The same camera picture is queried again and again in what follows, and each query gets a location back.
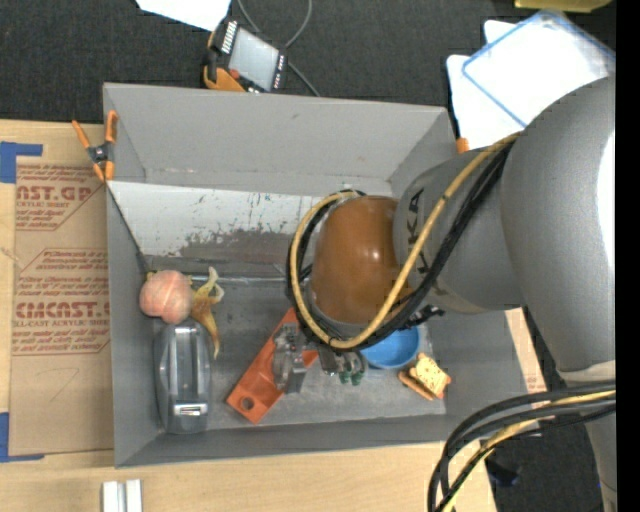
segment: orange plastic tool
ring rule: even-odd
[[[264,415],[285,394],[283,390],[277,389],[274,384],[271,365],[276,349],[273,338],[283,325],[289,323],[298,325],[298,319],[293,308],[290,308],[280,320],[278,326],[273,330],[267,342],[260,349],[256,358],[226,399],[227,404],[253,424],[259,423]],[[315,350],[302,352],[302,359],[306,368],[309,368],[317,358],[318,352]]]

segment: cable bundle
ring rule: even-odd
[[[539,406],[522,410],[523,407],[531,407],[535,404]],[[613,414],[615,410],[616,384],[615,381],[607,381],[519,396],[478,411],[463,421],[445,443],[442,457],[429,482],[427,511],[453,511],[454,500],[462,484],[473,469],[491,455],[501,442],[531,436],[551,428],[587,423]],[[546,427],[528,429],[539,420],[551,418],[563,420]],[[450,485],[449,462],[469,443],[489,435],[491,437],[467,461],[458,477]],[[441,499],[438,502],[439,489]]]

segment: clear plastic container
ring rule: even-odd
[[[522,127],[583,85],[615,73],[615,53],[555,11],[540,11],[476,52],[463,74]]]

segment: white paper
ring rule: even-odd
[[[213,32],[227,16],[230,0],[138,0],[143,11]]]

